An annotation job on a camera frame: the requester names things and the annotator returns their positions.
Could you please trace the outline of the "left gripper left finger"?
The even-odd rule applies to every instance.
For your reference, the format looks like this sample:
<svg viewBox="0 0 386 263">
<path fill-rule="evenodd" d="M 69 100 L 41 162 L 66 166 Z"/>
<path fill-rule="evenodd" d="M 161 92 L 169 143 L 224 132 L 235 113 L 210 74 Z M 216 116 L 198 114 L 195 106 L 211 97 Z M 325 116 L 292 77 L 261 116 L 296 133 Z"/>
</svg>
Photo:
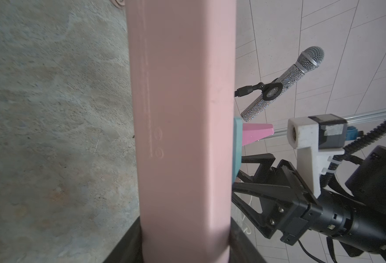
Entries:
<svg viewBox="0 0 386 263">
<path fill-rule="evenodd" d="M 143 263 L 142 232 L 138 217 L 103 263 Z"/>
</svg>

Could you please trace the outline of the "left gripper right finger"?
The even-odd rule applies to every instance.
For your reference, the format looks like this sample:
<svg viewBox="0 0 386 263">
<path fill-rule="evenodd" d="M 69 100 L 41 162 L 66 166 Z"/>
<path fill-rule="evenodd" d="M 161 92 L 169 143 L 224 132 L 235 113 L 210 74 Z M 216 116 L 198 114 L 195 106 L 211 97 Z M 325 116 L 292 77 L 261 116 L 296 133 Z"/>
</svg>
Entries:
<svg viewBox="0 0 386 263">
<path fill-rule="evenodd" d="M 233 218 L 231 218 L 229 246 L 229 263 L 266 263 Z"/>
</svg>

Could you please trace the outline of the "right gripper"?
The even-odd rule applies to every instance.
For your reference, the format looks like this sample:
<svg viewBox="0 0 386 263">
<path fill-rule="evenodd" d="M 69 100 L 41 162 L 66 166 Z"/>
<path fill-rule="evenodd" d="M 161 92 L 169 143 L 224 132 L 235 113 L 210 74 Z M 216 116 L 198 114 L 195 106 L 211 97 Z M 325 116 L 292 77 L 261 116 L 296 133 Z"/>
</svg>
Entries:
<svg viewBox="0 0 386 263">
<path fill-rule="evenodd" d="M 241 164 L 257 164 L 253 175 L 239 171 L 233 183 L 231 200 L 267 239 L 282 232 L 281 240 L 290 245 L 308 230 L 338 241 L 347 253 L 386 253 L 386 215 L 329 190 L 315 198 L 302 184 L 293 166 L 272 165 L 271 153 L 242 156 Z M 257 212 L 237 194 L 260 200 Z"/>
</svg>

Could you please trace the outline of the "pink power strip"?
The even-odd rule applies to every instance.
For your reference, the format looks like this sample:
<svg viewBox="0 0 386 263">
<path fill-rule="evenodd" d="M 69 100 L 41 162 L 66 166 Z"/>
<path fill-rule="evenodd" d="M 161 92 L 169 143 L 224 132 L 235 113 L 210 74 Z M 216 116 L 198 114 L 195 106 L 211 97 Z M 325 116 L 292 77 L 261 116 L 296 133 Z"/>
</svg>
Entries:
<svg viewBox="0 0 386 263">
<path fill-rule="evenodd" d="M 142 253 L 230 257 L 235 1 L 127 1 Z"/>
</svg>

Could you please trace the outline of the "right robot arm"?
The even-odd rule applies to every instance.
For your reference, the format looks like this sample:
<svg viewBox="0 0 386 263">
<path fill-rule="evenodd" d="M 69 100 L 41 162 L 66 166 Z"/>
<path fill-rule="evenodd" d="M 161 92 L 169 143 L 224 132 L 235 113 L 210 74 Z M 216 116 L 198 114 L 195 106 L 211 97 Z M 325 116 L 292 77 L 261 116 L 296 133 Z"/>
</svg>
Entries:
<svg viewBox="0 0 386 263">
<path fill-rule="evenodd" d="M 280 231 L 282 242 L 294 245 L 312 230 L 325 235 L 331 258 L 338 241 L 351 257 L 371 253 L 386 261 L 386 147 L 355 156 L 386 135 L 386 120 L 353 142 L 347 130 L 347 120 L 332 114 L 290 119 L 297 164 L 274 166 L 269 153 L 244 156 L 258 169 L 237 173 L 232 202 L 266 238 Z"/>
</svg>

